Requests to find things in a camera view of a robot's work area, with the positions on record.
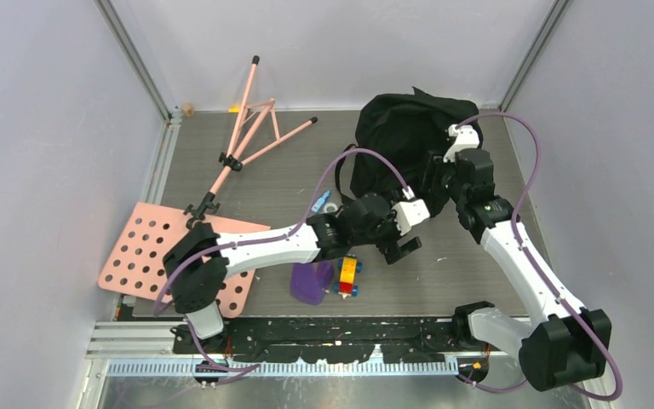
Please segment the blue correction tape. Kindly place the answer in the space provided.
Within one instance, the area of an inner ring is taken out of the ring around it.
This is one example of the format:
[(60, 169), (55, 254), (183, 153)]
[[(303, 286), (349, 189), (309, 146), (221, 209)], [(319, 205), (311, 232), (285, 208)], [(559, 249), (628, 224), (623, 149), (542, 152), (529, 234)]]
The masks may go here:
[(330, 195), (331, 191), (325, 190), (320, 196), (318, 196), (311, 206), (311, 212), (319, 213), (324, 208), (326, 202), (329, 200)]

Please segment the purple stapler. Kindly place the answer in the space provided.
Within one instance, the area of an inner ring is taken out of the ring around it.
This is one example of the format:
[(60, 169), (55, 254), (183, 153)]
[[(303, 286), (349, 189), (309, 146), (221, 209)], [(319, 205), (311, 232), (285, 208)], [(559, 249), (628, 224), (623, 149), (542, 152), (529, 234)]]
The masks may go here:
[(317, 306), (329, 292), (335, 269), (329, 261), (294, 263), (290, 276), (290, 295), (298, 302)]

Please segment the black backpack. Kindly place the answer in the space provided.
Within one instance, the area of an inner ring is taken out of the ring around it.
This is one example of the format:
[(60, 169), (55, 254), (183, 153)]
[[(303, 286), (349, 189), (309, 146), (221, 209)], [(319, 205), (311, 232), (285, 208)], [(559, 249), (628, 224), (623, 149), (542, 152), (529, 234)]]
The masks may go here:
[[(400, 173), (419, 199), (423, 199), (431, 217), (444, 209), (448, 199), (422, 188), (422, 178), (431, 151), (445, 153), (449, 147), (448, 130), (453, 124), (479, 113), (469, 100), (430, 95), (415, 87), (411, 94), (381, 94), (372, 98), (359, 112), (355, 142), (346, 147), (364, 148), (381, 154)], [(341, 188), (341, 160), (335, 168), (337, 191), (347, 205), (367, 193), (395, 200), (401, 183), (378, 158), (355, 155), (347, 196)]]

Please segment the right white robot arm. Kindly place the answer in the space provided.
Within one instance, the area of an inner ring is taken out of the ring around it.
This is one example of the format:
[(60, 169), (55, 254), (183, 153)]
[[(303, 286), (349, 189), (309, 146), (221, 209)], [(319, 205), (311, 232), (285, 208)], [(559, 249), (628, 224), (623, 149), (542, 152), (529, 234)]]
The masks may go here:
[(610, 319), (601, 309), (587, 309), (560, 283), (513, 206), (495, 193), (493, 173), (484, 150), (469, 148), (452, 158), (431, 152), (422, 186), (455, 203), (458, 221), (505, 273), (530, 320), (516, 320), (490, 302), (474, 302), (456, 308), (453, 341), (467, 350), (484, 342), (509, 354), (538, 391), (602, 377)]

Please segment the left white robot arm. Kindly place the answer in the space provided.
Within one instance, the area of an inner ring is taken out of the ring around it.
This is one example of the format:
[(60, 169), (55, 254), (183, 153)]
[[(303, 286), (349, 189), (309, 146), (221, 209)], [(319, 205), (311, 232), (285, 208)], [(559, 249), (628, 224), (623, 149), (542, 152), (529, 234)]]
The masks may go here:
[(286, 228), (254, 233), (217, 233), (208, 222), (196, 224), (163, 256), (175, 311), (183, 314), (204, 351), (220, 351), (227, 341), (217, 294), (225, 280), (250, 270), (281, 264), (342, 258), (374, 245), (393, 264), (420, 247), (419, 239), (399, 240), (429, 219), (421, 199), (395, 204), (373, 193), (331, 213), (314, 214)]

